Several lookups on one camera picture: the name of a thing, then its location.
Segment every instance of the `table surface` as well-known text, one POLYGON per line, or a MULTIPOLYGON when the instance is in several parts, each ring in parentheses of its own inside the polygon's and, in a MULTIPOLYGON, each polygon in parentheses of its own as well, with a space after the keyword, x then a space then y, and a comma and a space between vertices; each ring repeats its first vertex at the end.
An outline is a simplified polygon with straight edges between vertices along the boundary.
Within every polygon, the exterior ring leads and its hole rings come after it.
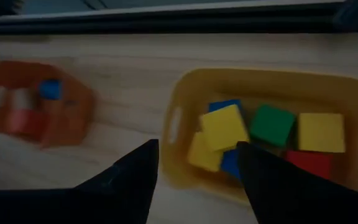
MULTIPOLYGON (((95 90, 80 146, 39 151, 0 134, 0 189, 74 187, 159 138, 175 82, 194 68, 301 70, 358 78, 358 34, 176 34, 0 37, 0 60, 62 67, 95 90)), ((160 174, 148 223, 256 223, 252 211, 160 174)))

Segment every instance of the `orange tray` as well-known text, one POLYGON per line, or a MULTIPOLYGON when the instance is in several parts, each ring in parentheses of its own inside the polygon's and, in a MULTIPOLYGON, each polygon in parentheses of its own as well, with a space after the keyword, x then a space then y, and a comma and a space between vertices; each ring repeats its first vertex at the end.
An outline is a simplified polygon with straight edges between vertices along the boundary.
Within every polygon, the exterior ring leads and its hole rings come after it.
MULTIPOLYGON (((165 115, 161 141, 162 170, 178 189, 202 188, 249 204, 240 182, 223 172, 207 172, 187 163, 186 155, 198 118, 208 103, 239 98, 246 125, 258 106, 270 104, 292 111, 342 113, 346 153, 335 154, 332 181, 358 190, 358 80, 303 72, 242 69, 198 69, 176 85, 165 115)), ((289 142, 289 148, 296 145, 289 142)))
POLYGON ((0 86, 7 89, 0 107, 0 133, 38 143, 41 148, 76 145, 85 138, 94 111, 94 93, 73 76, 51 65, 7 60, 0 61, 0 86), (37 94, 39 83, 48 79, 62 82, 59 100, 46 100, 37 94), (18 88, 28 88, 35 98, 35 110, 50 117, 40 138, 9 131, 12 91, 18 88))

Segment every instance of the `red block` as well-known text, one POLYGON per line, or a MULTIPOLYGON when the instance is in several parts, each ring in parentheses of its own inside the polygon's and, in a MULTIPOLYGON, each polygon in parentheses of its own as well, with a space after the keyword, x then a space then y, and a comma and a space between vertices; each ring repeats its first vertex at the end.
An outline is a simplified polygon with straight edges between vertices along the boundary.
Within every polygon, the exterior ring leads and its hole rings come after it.
POLYGON ((41 140, 49 121, 49 115, 36 110, 14 110, 9 118, 9 132, 25 134, 34 140, 41 140))
POLYGON ((287 151, 285 159, 319 177, 331 177, 332 155, 318 152, 287 151))

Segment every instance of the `basket handle hole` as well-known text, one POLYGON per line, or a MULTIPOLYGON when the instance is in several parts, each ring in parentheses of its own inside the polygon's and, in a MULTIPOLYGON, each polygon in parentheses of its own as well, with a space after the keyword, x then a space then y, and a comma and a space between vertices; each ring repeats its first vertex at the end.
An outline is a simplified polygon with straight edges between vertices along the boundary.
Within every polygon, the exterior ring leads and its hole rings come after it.
POLYGON ((173 144, 177 140, 180 118, 181 118, 181 108, 176 107, 173 111, 173 116, 170 123, 170 130, 169 130, 170 144, 173 144))

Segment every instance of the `yellow block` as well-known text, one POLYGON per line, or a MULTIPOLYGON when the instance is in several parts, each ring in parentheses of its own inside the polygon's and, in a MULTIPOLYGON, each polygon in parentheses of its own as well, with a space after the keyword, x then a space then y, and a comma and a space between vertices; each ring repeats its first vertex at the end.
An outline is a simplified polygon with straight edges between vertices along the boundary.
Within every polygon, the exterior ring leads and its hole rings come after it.
POLYGON ((202 115, 201 125, 207 145, 212 151, 228 151, 234 149, 238 141, 249 141, 237 105, 202 115))
POLYGON ((344 118, 334 113, 301 113, 298 119, 299 150, 345 152, 344 118))
POLYGON ((212 152, 208 149, 203 133, 196 133, 191 142, 187 161, 208 171, 217 172, 221 166, 223 152, 212 152))

